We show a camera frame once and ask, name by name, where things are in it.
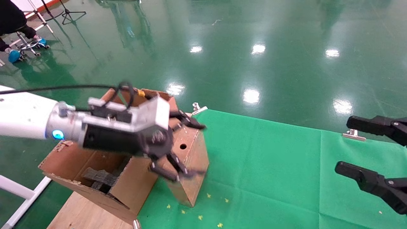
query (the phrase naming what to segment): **open cardboard box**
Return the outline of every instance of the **open cardboard box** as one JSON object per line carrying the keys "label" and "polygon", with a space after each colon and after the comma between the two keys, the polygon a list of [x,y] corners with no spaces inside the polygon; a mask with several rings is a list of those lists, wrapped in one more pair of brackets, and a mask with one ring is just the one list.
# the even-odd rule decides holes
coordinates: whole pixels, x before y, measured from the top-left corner
{"label": "open cardboard box", "polygon": [[[164,93],[143,89],[148,95],[159,95],[170,104],[171,111],[177,111],[175,98]],[[103,97],[108,100],[114,90],[109,90]],[[122,92],[123,99],[129,101],[129,93]],[[138,106],[145,102],[143,97],[136,96],[132,106]],[[113,102],[122,103],[117,96]],[[170,119],[170,126],[175,126],[179,121]],[[78,192],[85,198],[94,202],[121,220],[131,224],[137,218],[145,200],[148,197],[157,175],[148,171],[150,159],[129,157],[123,154],[87,150],[77,144],[56,147],[41,162],[39,168],[44,175],[57,183]],[[209,165],[208,155],[203,134],[195,129],[183,127],[174,134],[173,152],[177,154],[187,168],[206,171]],[[167,159],[162,158],[159,163],[166,169],[175,172]],[[93,181],[82,177],[87,168],[105,170],[117,174],[115,184],[106,192],[91,188]],[[187,206],[193,207],[203,182],[203,176],[196,176],[191,180],[182,180],[180,183],[168,182],[168,186],[175,197]]]}

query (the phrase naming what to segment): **wooden block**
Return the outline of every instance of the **wooden block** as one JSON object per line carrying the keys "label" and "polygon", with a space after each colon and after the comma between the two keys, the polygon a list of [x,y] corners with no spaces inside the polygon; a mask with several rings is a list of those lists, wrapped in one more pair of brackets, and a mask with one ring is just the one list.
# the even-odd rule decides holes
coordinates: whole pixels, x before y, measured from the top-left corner
{"label": "wooden block", "polygon": [[73,192],[47,229],[133,229],[90,200]]}

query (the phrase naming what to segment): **blue shoe cover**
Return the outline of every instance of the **blue shoe cover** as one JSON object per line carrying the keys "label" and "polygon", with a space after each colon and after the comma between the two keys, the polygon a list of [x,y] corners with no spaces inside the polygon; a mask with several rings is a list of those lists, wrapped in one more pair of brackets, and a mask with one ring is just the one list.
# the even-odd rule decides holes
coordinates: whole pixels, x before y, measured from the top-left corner
{"label": "blue shoe cover", "polygon": [[11,50],[11,52],[9,53],[9,61],[11,63],[15,63],[18,61],[18,59],[20,58],[20,53],[17,50]]}

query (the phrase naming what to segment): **green backdrop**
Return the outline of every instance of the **green backdrop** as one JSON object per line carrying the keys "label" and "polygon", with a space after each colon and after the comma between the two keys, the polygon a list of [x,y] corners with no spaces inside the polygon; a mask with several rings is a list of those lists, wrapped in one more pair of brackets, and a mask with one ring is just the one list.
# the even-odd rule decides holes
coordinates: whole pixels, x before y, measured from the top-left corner
{"label": "green backdrop", "polygon": [[196,206],[177,203],[159,180],[139,215],[144,229],[406,228],[407,217],[335,173],[338,161],[407,177],[406,150],[393,143],[208,110],[210,158]]}

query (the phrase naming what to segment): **robotic arm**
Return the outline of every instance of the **robotic arm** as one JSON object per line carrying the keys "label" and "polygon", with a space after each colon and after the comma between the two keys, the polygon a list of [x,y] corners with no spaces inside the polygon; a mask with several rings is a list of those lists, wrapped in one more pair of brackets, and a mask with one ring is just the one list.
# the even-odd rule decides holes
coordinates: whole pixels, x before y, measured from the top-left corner
{"label": "robotic arm", "polygon": [[[180,176],[201,173],[185,168],[171,148],[173,131],[182,125],[196,129],[205,126],[182,111],[170,112],[168,102],[159,96],[139,107],[128,108],[89,98],[90,109],[78,111],[65,102],[27,92],[8,94],[12,91],[0,86],[0,135],[71,140],[83,148],[148,157],[152,160],[149,169],[173,182],[179,181]],[[172,129],[169,118],[177,118],[181,123]],[[164,156],[178,174],[158,167],[157,161]]]}

